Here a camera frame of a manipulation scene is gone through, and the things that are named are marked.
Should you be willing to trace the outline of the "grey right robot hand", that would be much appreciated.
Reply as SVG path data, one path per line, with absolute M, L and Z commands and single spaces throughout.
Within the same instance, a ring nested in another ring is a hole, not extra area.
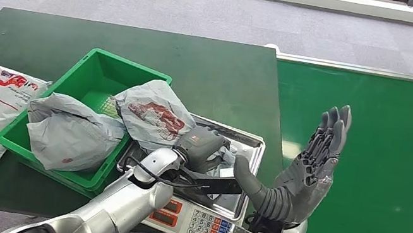
M 275 187 L 264 186 L 249 169 L 249 161 L 237 155 L 234 177 L 261 216 L 285 224 L 307 220 L 333 184 L 347 132 L 352 124 L 349 105 L 332 107 L 321 121 L 307 145 L 275 179 Z

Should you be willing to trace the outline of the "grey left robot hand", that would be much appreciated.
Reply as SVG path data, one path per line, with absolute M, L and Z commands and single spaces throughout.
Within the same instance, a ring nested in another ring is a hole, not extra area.
M 222 163 L 230 141 L 212 128 L 196 126 L 183 134 L 173 149 L 184 157 L 189 170 L 206 174 Z

